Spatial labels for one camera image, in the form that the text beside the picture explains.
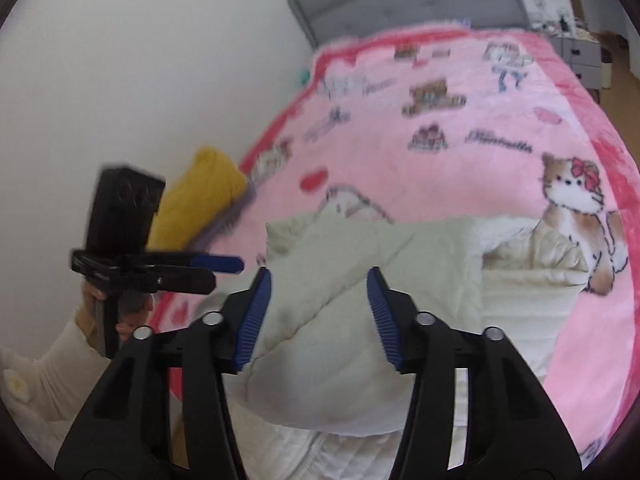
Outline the person's left hand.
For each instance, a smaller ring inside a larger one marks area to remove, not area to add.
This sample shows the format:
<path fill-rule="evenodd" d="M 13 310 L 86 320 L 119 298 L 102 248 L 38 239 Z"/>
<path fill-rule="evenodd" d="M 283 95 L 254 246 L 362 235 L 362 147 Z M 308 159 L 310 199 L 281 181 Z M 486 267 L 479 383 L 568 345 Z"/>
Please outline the person's left hand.
<path fill-rule="evenodd" d="M 82 282 L 82 304 L 76 310 L 75 322 L 80 330 L 85 334 L 88 344 L 91 348 L 101 353 L 99 349 L 99 329 L 96 320 L 96 306 L 99 302 L 104 301 L 107 296 L 101 292 L 96 286 L 87 281 Z M 119 340 L 125 342 L 139 326 L 145 325 L 148 317 L 153 312 L 154 299 L 152 296 L 146 295 L 142 305 L 137 308 L 136 312 L 122 314 L 115 330 L 118 333 Z"/>

